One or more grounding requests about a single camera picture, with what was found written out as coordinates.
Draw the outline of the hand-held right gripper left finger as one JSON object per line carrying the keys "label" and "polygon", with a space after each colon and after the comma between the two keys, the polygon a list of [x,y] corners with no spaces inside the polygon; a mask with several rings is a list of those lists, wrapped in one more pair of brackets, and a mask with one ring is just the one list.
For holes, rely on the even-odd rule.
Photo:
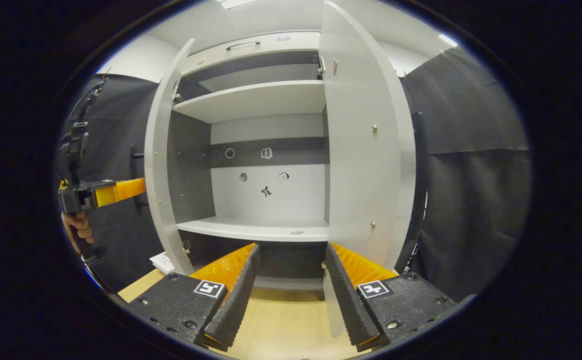
{"label": "hand-held right gripper left finger", "polygon": [[248,244],[190,275],[165,275],[128,309],[184,344],[227,351],[241,327],[259,265],[259,246]]}

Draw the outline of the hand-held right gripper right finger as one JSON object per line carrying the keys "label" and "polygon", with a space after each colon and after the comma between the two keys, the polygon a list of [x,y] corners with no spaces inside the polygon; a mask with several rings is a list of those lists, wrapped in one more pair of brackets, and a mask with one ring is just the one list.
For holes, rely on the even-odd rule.
{"label": "hand-held right gripper right finger", "polygon": [[324,265],[349,340],[359,352],[408,340],[457,307],[418,273],[398,275],[340,244],[327,244]]}

